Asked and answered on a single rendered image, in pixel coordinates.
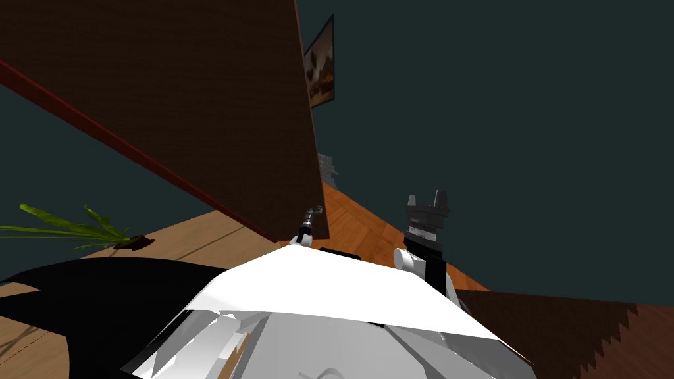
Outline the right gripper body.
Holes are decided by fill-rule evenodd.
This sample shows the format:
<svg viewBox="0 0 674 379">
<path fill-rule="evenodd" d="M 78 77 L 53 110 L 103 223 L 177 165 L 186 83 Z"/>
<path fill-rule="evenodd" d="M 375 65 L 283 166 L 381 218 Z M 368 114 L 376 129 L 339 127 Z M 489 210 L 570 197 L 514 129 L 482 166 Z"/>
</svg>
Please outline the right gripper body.
<svg viewBox="0 0 674 379">
<path fill-rule="evenodd" d="M 405 238 L 426 245 L 439 245 L 438 229 L 443 229 L 444 219 L 449 215 L 447 205 L 407 205 L 405 207 L 410 226 Z"/>
</svg>

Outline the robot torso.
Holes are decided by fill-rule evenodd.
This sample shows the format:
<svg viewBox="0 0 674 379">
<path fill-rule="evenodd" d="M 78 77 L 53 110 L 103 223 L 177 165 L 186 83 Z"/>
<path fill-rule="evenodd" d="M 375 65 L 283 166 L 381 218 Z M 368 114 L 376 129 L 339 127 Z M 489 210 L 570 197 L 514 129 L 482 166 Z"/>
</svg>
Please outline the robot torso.
<svg viewBox="0 0 674 379">
<path fill-rule="evenodd" d="M 537 379 L 411 272 L 299 245 L 226 270 L 122 367 L 133 379 Z"/>
</svg>

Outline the framed landscape picture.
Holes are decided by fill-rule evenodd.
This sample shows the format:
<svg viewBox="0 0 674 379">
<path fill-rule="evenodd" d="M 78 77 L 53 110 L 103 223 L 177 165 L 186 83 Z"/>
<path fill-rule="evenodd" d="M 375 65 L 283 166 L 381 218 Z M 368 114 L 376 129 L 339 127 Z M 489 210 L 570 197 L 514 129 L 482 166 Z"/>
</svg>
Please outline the framed landscape picture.
<svg viewBox="0 0 674 379">
<path fill-rule="evenodd" d="M 327 20 L 304 54 L 310 106 L 334 100 L 334 15 Z"/>
</svg>

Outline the brown wooden door leaf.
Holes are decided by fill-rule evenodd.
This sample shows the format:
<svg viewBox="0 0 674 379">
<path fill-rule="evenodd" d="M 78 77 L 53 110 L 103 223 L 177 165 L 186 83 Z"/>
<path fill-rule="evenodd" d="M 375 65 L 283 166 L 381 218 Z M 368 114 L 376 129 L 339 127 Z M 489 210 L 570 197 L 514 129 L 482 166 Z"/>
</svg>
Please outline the brown wooden door leaf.
<svg viewBox="0 0 674 379">
<path fill-rule="evenodd" d="M 296 0 L 0 0 L 0 84 L 270 241 L 324 203 Z"/>
</svg>

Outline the green potted plant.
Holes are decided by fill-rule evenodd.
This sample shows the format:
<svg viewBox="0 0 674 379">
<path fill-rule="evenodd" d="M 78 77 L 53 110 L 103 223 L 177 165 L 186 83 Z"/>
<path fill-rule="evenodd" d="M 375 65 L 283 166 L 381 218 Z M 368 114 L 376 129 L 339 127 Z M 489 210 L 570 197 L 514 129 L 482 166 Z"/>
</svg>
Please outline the green potted plant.
<svg viewBox="0 0 674 379">
<path fill-rule="evenodd" d="M 88 206 L 85 206 L 84 210 L 94 221 L 93 224 L 71 222 L 27 204 L 21 204 L 20 209 L 40 219 L 52 228 L 0 226 L 0 240 L 80 241 L 83 244 L 76 247 L 76 250 L 101 247 L 103 249 L 111 248 L 113 251 L 138 251 L 154 243 L 153 238 L 145 235 L 128 236 L 127 230 L 118 230 L 111 224 L 110 218 L 100 216 Z"/>
</svg>

